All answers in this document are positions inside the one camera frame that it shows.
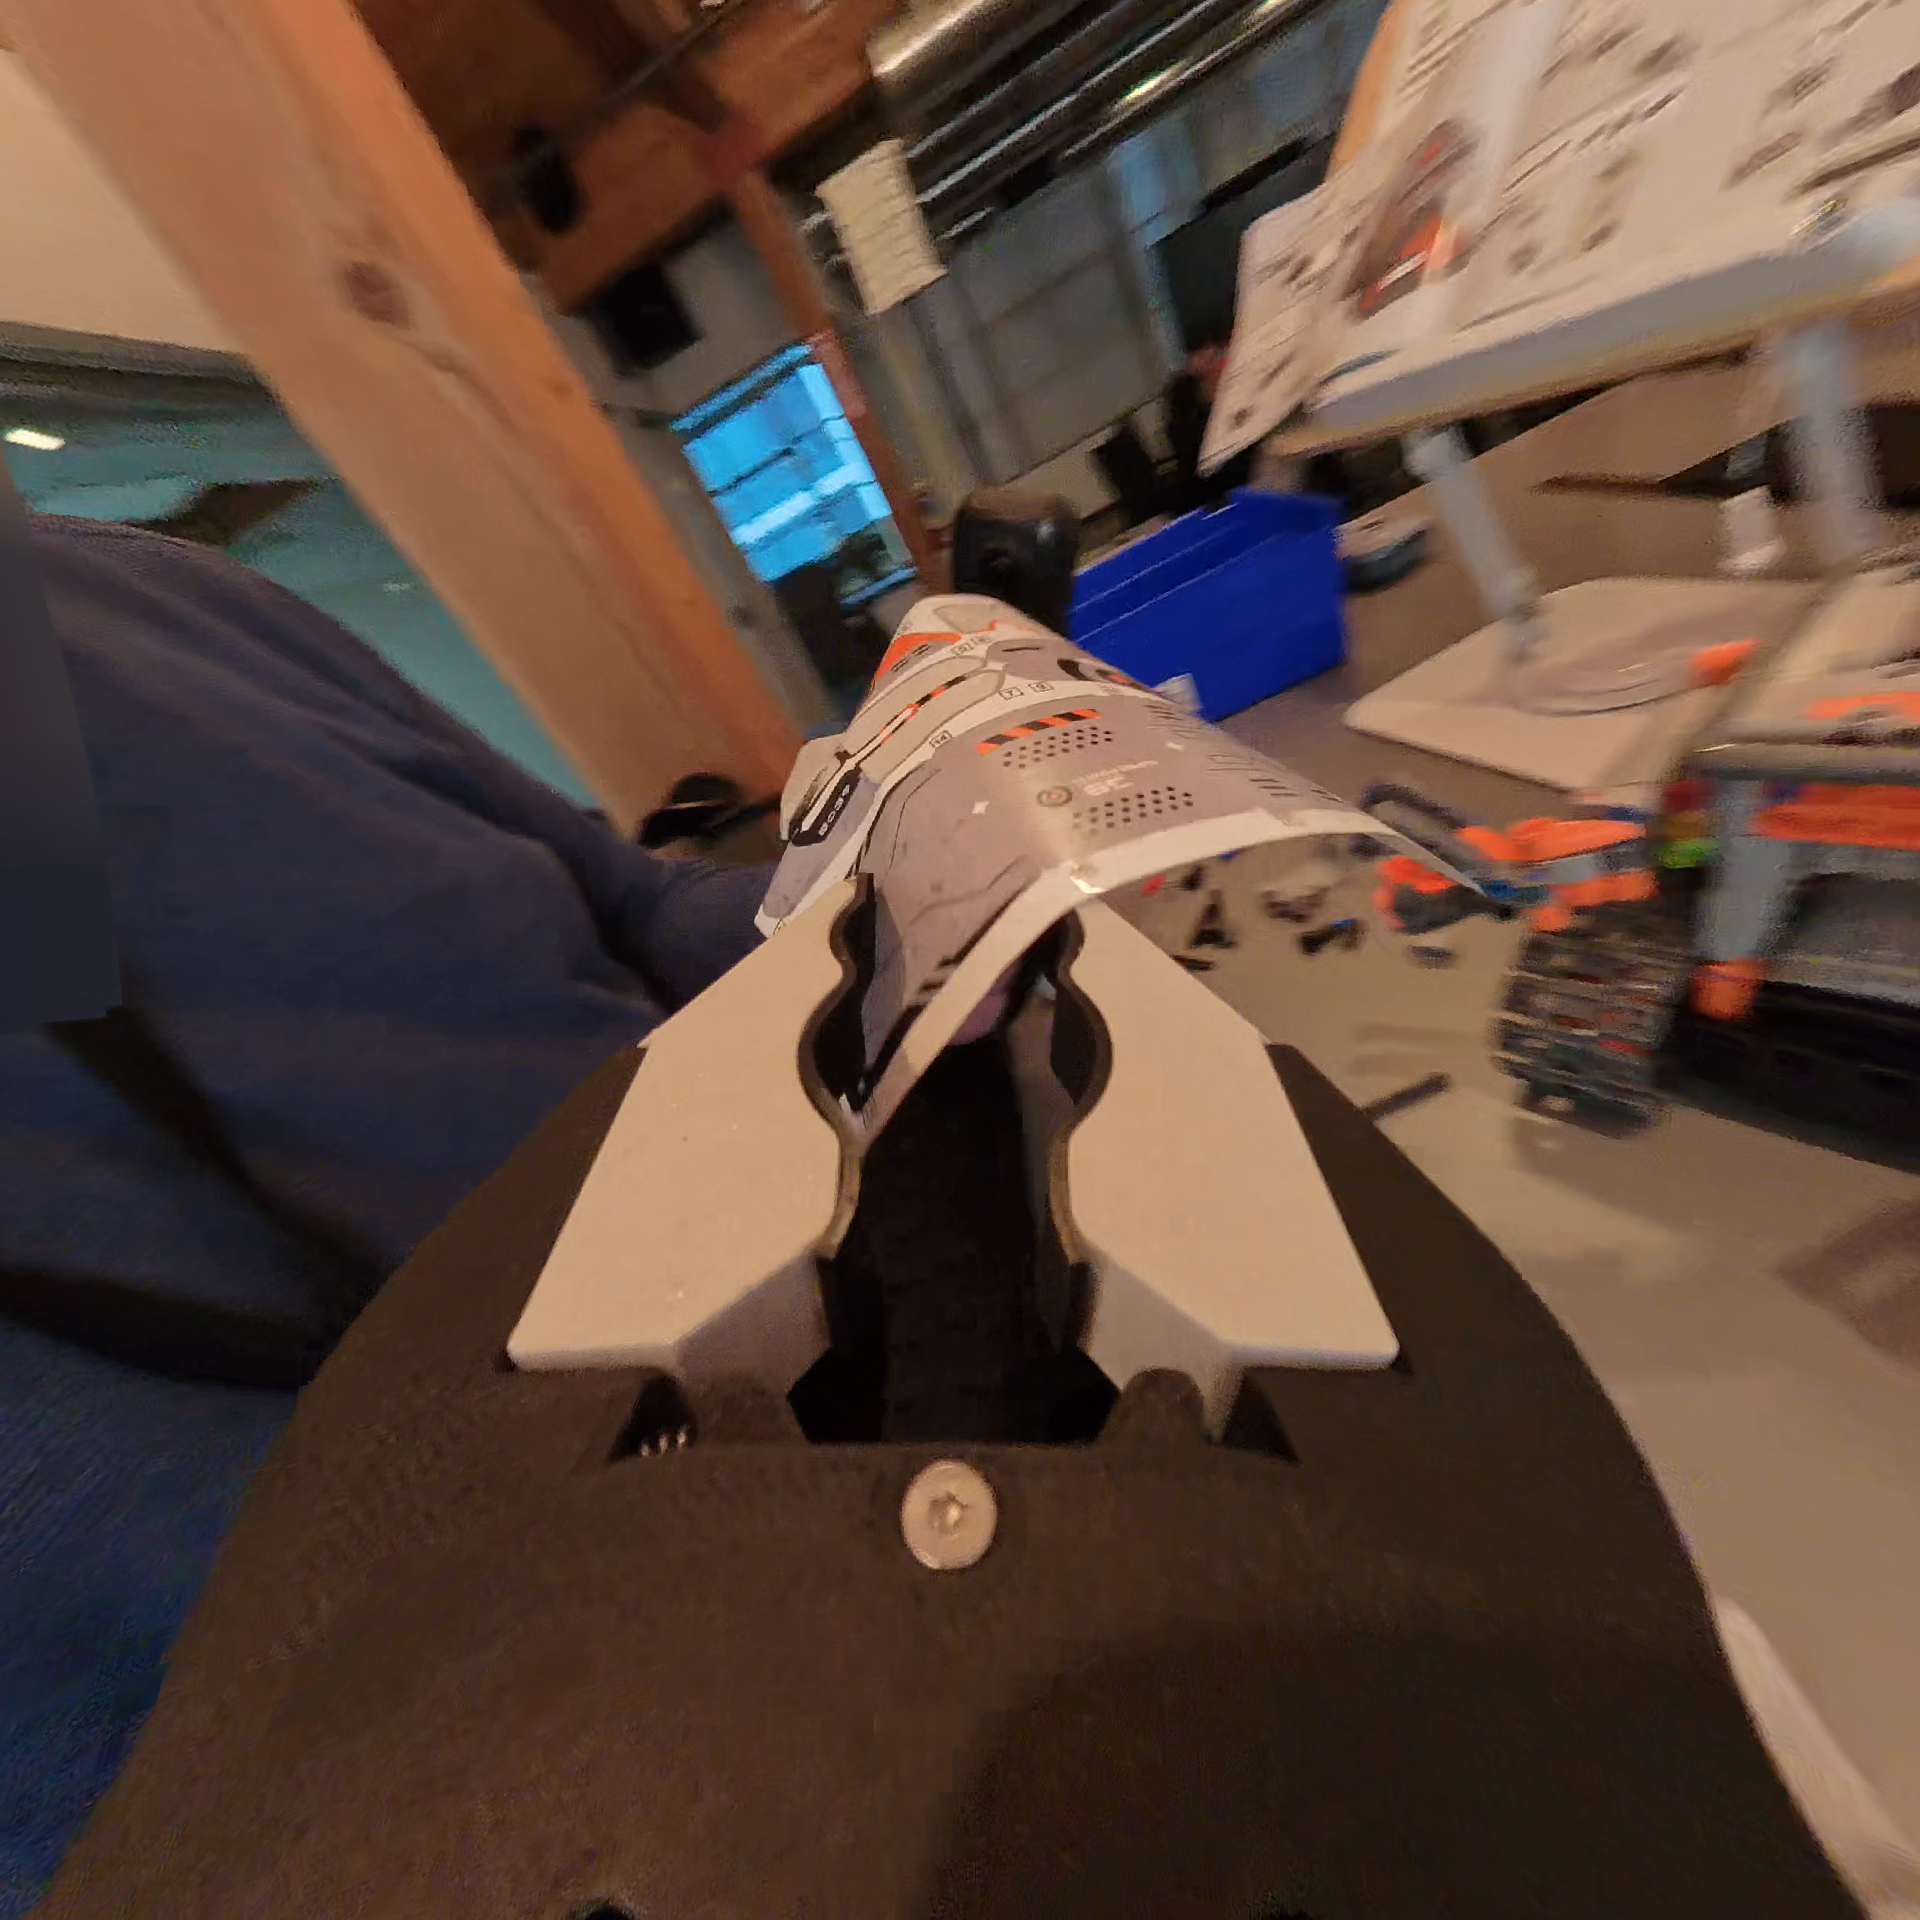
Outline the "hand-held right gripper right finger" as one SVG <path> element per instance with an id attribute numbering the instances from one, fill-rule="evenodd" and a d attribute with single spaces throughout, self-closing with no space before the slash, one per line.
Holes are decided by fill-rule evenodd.
<path id="1" fill-rule="evenodd" d="M 1083 1271 L 1074 1347 L 1113 1388 L 1176 1373 L 1226 1429 L 1248 1373 L 1378 1373 L 1402 1343 L 1262 1031 L 1107 906 L 1077 914 L 1056 1036 L 1090 1083 L 1050 1153 Z"/>

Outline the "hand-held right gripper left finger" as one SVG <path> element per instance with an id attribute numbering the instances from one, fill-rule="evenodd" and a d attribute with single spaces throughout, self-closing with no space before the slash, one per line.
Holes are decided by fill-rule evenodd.
<path id="1" fill-rule="evenodd" d="M 832 884 L 645 1042 L 507 1337 L 515 1370 L 785 1395 L 827 1354 L 824 1267 L 859 1148 L 818 1041 L 857 983 L 846 924 L 869 891 Z"/>

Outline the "grey orange sticker sheet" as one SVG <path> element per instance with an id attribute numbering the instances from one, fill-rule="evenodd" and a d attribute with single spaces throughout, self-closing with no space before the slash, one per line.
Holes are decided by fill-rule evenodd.
<path id="1" fill-rule="evenodd" d="M 865 880 L 870 960 L 842 1095 L 873 1140 L 1000 983 L 1085 904 L 1246 848 L 1408 835 L 978 595 L 907 613 L 842 733 L 781 796 L 761 932 Z"/>

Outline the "grey orange brick toy vehicle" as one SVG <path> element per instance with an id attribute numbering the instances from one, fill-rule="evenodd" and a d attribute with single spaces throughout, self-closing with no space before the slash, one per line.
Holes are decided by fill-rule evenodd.
<path id="1" fill-rule="evenodd" d="M 1484 829 L 1414 787 L 1363 809 L 1419 850 L 1378 865 L 1410 949 L 1523 922 L 1493 1055 L 1532 1114 L 1605 1131 L 1708 1097 L 1916 1159 L 1916 627 L 1752 679 L 1649 807 Z"/>

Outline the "person's left forearm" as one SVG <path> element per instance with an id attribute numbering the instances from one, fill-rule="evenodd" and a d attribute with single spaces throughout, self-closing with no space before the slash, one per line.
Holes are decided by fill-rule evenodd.
<path id="1" fill-rule="evenodd" d="M 129 619 L 112 848 L 174 1011 L 624 1047 L 761 947 L 764 871 L 621 839 L 289 591 L 124 527 L 73 545 Z"/>

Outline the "blue plastic bin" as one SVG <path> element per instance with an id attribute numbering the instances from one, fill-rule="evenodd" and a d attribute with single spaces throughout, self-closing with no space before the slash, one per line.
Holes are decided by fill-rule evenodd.
<path id="1" fill-rule="evenodd" d="M 1222 724 L 1344 666 L 1337 527 L 1331 499 L 1241 489 L 1083 568 L 1067 639 Z"/>

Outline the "bright blue window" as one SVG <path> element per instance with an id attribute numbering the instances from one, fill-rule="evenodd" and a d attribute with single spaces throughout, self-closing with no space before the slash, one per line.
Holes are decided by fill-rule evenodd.
<path id="1" fill-rule="evenodd" d="M 764 586 L 821 568 L 894 516 L 813 349 L 789 345 L 673 419 L 726 538 Z"/>

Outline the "white paper notice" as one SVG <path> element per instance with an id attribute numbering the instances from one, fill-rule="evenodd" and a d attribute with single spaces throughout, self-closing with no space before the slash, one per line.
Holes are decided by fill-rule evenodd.
<path id="1" fill-rule="evenodd" d="M 898 137 L 870 144 L 818 180 L 818 202 L 870 320 L 901 308 L 949 274 Z"/>

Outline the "white book stand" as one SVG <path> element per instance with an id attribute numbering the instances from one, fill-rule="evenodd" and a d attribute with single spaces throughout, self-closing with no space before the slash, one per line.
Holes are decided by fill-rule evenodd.
<path id="1" fill-rule="evenodd" d="M 1422 476 L 1485 621 L 1348 708 L 1348 728 L 1570 794 L 1651 785 L 1654 752 L 1680 755 L 1682 722 L 1708 722 L 1708 647 L 1756 640 L 1758 669 L 1838 629 L 1851 655 L 1816 666 L 1843 690 L 1892 690 L 1890 627 L 1857 615 L 1906 551 L 1868 492 L 1862 410 L 1850 322 L 1884 281 L 1916 291 L 1916 171 L 1878 199 L 1828 178 L 1793 228 L 1741 224 L 1691 257 L 1666 252 L 1616 293 L 1550 303 L 1536 319 L 1458 327 L 1445 340 L 1326 385 L 1308 437 L 1395 437 Z M 1730 511 L 1724 578 L 1608 577 L 1542 593 L 1500 522 L 1456 425 L 1515 400 L 1601 377 L 1652 377 L 1730 349 L 1761 373 L 1789 431 L 1821 587 L 1764 584 L 1761 536 Z"/>

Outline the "wooden pillar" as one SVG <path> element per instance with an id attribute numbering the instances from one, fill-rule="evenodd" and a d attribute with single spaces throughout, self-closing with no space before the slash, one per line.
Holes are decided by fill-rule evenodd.
<path id="1" fill-rule="evenodd" d="M 4 44 L 624 826 L 777 794 L 794 717 L 349 4 L 4 4 Z"/>

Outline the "building instruction booklet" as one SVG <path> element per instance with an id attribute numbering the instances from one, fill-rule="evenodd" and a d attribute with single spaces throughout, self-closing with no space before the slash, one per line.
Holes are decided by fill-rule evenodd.
<path id="1" fill-rule="evenodd" d="M 1916 258 L 1917 4 L 1419 4 L 1363 151 L 1238 244 L 1212 472 L 1834 308 Z"/>

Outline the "metal air duct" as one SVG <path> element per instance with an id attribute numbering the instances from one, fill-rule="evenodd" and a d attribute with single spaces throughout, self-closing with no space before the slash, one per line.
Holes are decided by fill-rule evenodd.
<path id="1" fill-rule="evenodd" d="M 936 4 L 869 41 L 870 84 L 926 213 L 1080 161 L 1254 48 L 1314 3 Z"/>

